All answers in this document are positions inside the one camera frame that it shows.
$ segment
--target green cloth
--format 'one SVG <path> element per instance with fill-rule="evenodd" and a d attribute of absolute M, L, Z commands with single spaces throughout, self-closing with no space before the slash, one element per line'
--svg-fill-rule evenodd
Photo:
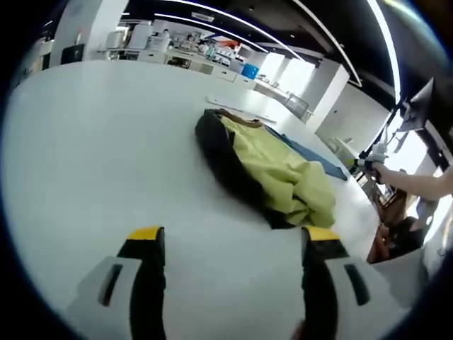
<path fill-rule="evenodd" d="M 235 133 L 233 148 L 252 177 L 267 194 L 266 205 L 286 214 L 298 225 L 307 216 L 318 227 L 335 222 L 335 196 L 321 163 L 306 161 L 263 126 L 248 127 L 222 117 Z"/>

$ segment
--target blue container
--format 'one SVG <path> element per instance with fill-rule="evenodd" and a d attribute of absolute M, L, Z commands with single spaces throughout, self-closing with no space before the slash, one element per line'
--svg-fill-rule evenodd
<path fill-rule="evenodd" d="M 255 65 L 246 64 L 246 66 L 243 67 L 241 74 L 247 78 L 254 80 L 259 70 L 260 69 L 257 68 Z"/>

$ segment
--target led light strip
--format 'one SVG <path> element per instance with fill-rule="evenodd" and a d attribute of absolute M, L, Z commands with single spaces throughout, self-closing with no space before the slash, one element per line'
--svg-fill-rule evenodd
<path fill-rule="evenodd" d="M 335 45 L 335 47 L 340 51 L 341 55 L 343 58 L 345 58 L 346 62 L 349 65 L 349 68 L 352 71 L 352 74 L 354 74 L 354 77 L 357 81 L 350 80 L 351 83 L 354 83 L 355 85 L 362 87 L 362 81 L 360 80 L 359 75 L 357 74 L 357 71 L 355 71 L 355 68 L 352 65 L 352 62 L 349 60 L 348 56 L 346 55 L 344 49 L 340 46 L 340 43 L 335 39 L 333 34 L 327 29 L 326 26 L 321 22 L 321 20 L 318 19 L 317 16 L 314 15 L 312 11 L 309 10 L 307 6 L 305 6 L 302 2 L 299 0 L 292 0 L 296 5 L 298 5 L 301 9 L 303 9 L 309 16 L 314 20 L 315 23 L 318 24 L 318 26 L 323 30 L 323 32 L 332 40 L 332 43 Z"/>
<path fill-rule="evenodd" d="M 384 14 L 382 13 L 382 10 L 376 0 L 367 0 L 367 2 L 376 17 L 377 23 L 381 28 L 382 35 L 384 36 L 385 45 L 387 46 L 387 51 L 389 52 L 391 71 L 394 78 L 395 102 L 399 103 L 401 99 L 401 80 L 399 78 L 398 58 L 396 57 L 395 45 L 391 39 L 389 26 L 387 25 Z"/>
<path fill-rule="evenodd" d="M 196 24 L 198 24 L 198 25 L 203 25 L 203 26 L 206 26 L 206 27 L 209 27 L 209 28 L 213 28 L 213 29 L 215 29 L 215 30 L 219 30 L 220 32 L 223 32 L 223 33 L 229 34 L 229 35 L 231 35 L 231 36 L 233 36 L 233 37 L 236 37 L 236 38 L 238 38 L 238 39 L 241 39 L 241 40 L 245 41 L 246 43 L 248 43 L 248 44 L 250 44 L 250 45 L 252 45 L 252 46 L 258 48 L 259 50 L 262 50 L 263 52 L 269 53 L 268 50 L 266 50 L 265 48 L 262 48 L 260 45 L 257 45 L 257 44 L 255 44 L 254 42 L 251 42 L 250 40 L 247 40 L 247 39 L 245 39 L 245 38 L 242 38 L 242 37 L 240 37 L 239 35 L 234 34 L 234 33 L 232 33 L 232 32 L 229 32 L 229 31 L 227 31 L 227 30 L 224 30 L 224 29 L 222 29 L 222 28 L 218 28 L 218 27 L 216 27 L 216 26 L 210 25 L 209 23 L 203 23 L 203 22 L 201 22 L 201 21 L 196 21 L 196 20 L 189 19 L 189 18 L 183 18 L 183 17 L 180 17 L 180 16 L 170 16 L 170 15 L 168 15 L 168 14 L 162 14 L 162 13 L 155 13 L 154 15 L 155 15 L 155 16 L 161 16 L 161 17 L 163 17 L 163 18 L 172 18 L 172 19 L 178 19 L 178 20 L 188 21 L 188 22 L 190 22 L 190 23 L 196 23 Z"/>
<path fill-rule="evenodd" d="M 202 5 L 202 4 L 197 4 L 197 3 L 191 2 L 191 1 L 184 1 L 184 0 L 162 0 L 162 1 L 178 2 L 180 4 L 186 4 L 186 5 L 191 5 L 191 6 L 195 6 L 195 7 L 200 7 L 201 9 L 207 9 L 209 11 L 213 11 L 215 13 L 222 14 L 223 16 L 227 16 L 228 18 L 231 18 L 231 19 L 234 19 L 234 20 L 236 20 L 236 21 L 238 21 L 240 23 L 243 23 L 244 25 L 247 25 L 248 27 L 258 31 L 259 33 L 261 33 L 265 37 L 275 41 L 278 45 L 280 45 L 283 48 L 285 48 L 286 50 L 290 51 L 291 54 L 293 54 L 297 59 L 304 60 L 304 58 L 302 58 L 300 55 L 298 55 L 295 51 L 291 50 L 288 46 L 286 46 L 283 42 L 281 42 L 277 38 L 273 37 L 269 33 L 267 33 L 264 30 L 262 30 L 261 28 L 258 28 L 255 25 L 252 25 L 251 23 L 248 23 L 247 21 L 242 20 L 241 18 L 238 18 L 237 16 L 233 16 L 233 15 L 227 13 L 227 12 L 220 11 L 219 9 L 212 8 L 212 7 L 209 7 L 209 6 L 206 6 L 206 5 Z"/>

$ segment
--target drawer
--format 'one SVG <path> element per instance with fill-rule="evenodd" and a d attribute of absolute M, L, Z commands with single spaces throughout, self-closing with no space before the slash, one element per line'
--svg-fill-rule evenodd
<path fill-rule="evenodd" d="M 246 76 L 242 76 L 240 74 L 236 75 L 234 83 L 235 84 L 239 84 L 239 85 L 241 85 L 241 86 L 243 86 L 243 87 L 245 87 L 247 89 L 254 89 L 255 85 L 256 85 L 254 80 L 252 80 L 250 78 L 247 78 Z"/>
<path fill-rule="evenodd" d="M 211 75 L 227 81 L 233 81 L 234 77 L 236 76 L 236 73 L 221 67 L 214 67 Z"/>
<path fill-rule="evenodd" d="M 139 62 L 155 62 L 157 64 L 163 64 L 165 63 L 165 57 L 166 55 L 162 52 L 141 51 L 137 60 Z"/>

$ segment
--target desk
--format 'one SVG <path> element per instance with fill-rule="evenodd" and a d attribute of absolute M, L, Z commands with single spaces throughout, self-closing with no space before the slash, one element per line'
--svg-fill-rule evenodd
<path fill-rule="evenodd" d="M 169 339 L 289 338 L 304 316 L 300 231 L 272 231 L 215 181 L 194 132 L 212 107 L 206 96 L 273 115 L 276 130 L 340 166 L 282 104 L 177 67 L 78 62 L 13 92 L 2 144 L 6 218 L 23 265 L 54 309 L 74 299 L 77 283 L 133 229 L 163 225 Z M 348 178 L 330 178 L 333 230 L 364 259 L 378 217 Z"/>

